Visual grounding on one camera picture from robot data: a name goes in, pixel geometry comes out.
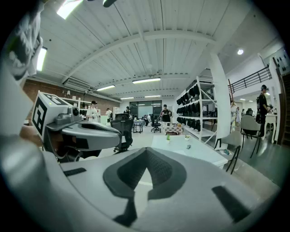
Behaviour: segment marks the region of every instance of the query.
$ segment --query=glass wall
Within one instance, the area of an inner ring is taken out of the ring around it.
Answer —
[[[154,118],[158,118],[162,111],[162,101],[133,101],[130,102],[132,115],[142,118],[144,115],[153,114]]]

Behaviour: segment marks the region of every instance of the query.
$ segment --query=ceiling vent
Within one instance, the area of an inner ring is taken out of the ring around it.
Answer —
[[[83,81],[79,81],[75,78],[69,77],[63,85],[68,88],[76,89],[79,91],[86,91],[86,90],[93,90],[92,86],[90,86],[88,83],[85,83]]]

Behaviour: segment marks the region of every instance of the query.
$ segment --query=fluorescent ceiling light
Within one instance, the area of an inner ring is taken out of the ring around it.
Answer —
[[[83,0],[66,0],[58,9],[57,14],[66,19],[68,15],[75,9]]]
[[[145,96],[145,97],[160,97],[161,95]]]
[[[45,58],[46,52],[47,52],[47,48],[45,48],[45,47],[42,47],[40,52],[39,52],[39,55],[37,58],[37,66],[36,66],[36,70],[38,70],[38,71],[42,71],[42,66],[44,64],[44,58]]]
[[[133,97],[124,97],[124,98],[120,98],[121,100],[123,99],[133,99]]]
[[[238,55],[242,55],[243,53],[244,53],[243,49],[239,49],[238,52],[237,52]]]
[[[157,82],[160,81],[160,78],[152,78],[152,79],[145,79],[145,80],[139,80],[139,81],[133,81],[134,84],[138,83],[144,83],[144,82]]]
[[[97,91],[102,91],[102,90],[110,89],[110,88],[114,88],[114,87],[115,87],[114,85],[110,85],[108,87],[103,87],[103,88],[97,89]]]

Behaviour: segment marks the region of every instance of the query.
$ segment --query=man in black shirt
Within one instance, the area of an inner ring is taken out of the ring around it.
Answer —
[[[124,111],[124,114],[128,114],[129,117],[130,117],[130,115],[131,115],[131,110],[130,110],[130,108],[129,108],[128,106],[126,107],[126,110]]]
[[[259,105],[260,105],[260,115],[261,115],[261,134],[260,137],[264,136],[264,126],[266,121],[266,114],[270,111],[268,110],[267,100],[265,97],[265,93],[267,92],[267,86],[262,85],[261,94],[259,95]]]
[[[167,123],[170,122],[170,117],[171,117],[171,111],[167,109],[167,105],[163,105],[164,110],[161,111],[161,116],[162,116],[162,127],[166,127]]]

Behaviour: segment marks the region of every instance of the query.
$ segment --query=staircase railing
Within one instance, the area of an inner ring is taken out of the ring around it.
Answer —
[[[265,67],[261,70],[259,70],[258,72],[255,72],[237,82],[234,82],[231,84],[232,86],[232,91],[233,93],[244,89],[244,88],[248,88],[252,85],[258,84],[258,83],[262,83],[263,81],[272,79],[269,67]]]

